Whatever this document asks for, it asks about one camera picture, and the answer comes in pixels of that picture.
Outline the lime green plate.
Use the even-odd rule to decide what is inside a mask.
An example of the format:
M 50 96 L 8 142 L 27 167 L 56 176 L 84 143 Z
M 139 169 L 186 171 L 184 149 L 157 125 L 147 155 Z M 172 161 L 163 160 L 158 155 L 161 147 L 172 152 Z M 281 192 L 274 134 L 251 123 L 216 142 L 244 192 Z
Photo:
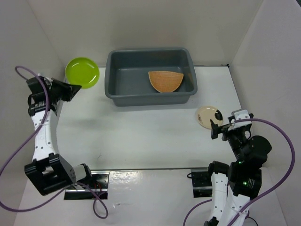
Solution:
M 98 65 L 86 57 L 72 59 L 65 67 L 65 77 L 71 85 L 80 85 L 83 89 L 93 87 L 99 80 Z

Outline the orange woven fan basket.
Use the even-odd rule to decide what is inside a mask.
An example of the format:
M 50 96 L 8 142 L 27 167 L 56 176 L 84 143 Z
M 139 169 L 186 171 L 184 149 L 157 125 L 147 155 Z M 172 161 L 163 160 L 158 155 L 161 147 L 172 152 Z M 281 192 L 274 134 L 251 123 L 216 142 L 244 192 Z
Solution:
M 171 93 L 177 90 L 184 78 L 183 73 L 171 71 L 150 71 L 149 81 L 152 87 L 159 93 Z

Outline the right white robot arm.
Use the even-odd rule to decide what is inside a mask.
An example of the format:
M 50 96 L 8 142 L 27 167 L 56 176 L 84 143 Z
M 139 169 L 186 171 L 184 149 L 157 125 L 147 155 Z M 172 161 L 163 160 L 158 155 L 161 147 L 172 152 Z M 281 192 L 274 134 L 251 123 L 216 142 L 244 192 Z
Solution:
M 211 123 L 211 138 L 222 134 L 228 141 L 236 161 L 230 165 L 218 161 L 209 164 L 206 180 L 212 185 L 212 209 L 206 226 L 226 226 L 233 222 L 243 225 L 249 208 L 245 205 L 256 198 L 262 186 L 261 167 L 272 149 L 270 142 L 262 136 L 247 138 L 245 132 L 251 125 L 230 130 L 230 125 Z

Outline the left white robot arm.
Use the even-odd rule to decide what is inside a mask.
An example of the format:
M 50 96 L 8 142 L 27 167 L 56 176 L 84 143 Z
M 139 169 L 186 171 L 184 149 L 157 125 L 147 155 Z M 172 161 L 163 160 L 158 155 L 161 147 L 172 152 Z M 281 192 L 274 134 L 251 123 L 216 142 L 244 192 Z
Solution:
M 81 86 L 43 76 L 26 83 L 31 91 L 28 114 L 38 130 L 32 162 L 24 167 L 26 176 L 43 196 L 75 183 L 89 188 L 94 182 L 90 168 L 84 163 L 69 164 L 59 153 L 56 135 L 59 103 L 71 101 Z

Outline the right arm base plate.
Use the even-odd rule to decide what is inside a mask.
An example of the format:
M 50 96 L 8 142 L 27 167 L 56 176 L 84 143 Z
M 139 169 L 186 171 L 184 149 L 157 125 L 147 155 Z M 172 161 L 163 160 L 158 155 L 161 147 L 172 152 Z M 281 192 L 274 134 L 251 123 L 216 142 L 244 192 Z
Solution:
M 211 198 L 213 193 L 211 176 L 208 168 L 192 168 L 187 178 L 192 182 L 192 190 L 194 198 Z

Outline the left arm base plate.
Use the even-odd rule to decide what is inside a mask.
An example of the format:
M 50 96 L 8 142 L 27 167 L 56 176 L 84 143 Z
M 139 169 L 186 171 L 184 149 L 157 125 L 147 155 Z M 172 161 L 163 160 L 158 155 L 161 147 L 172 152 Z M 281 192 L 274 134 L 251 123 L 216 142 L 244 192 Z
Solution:
M 108 198 L 109 171 L 92 170 L 92 177 L 83 183 L 88 185 L 102 200 Z M 68 187 L 64 193 L 64 200 L 94 200 L 94 195 L 80 185 Z

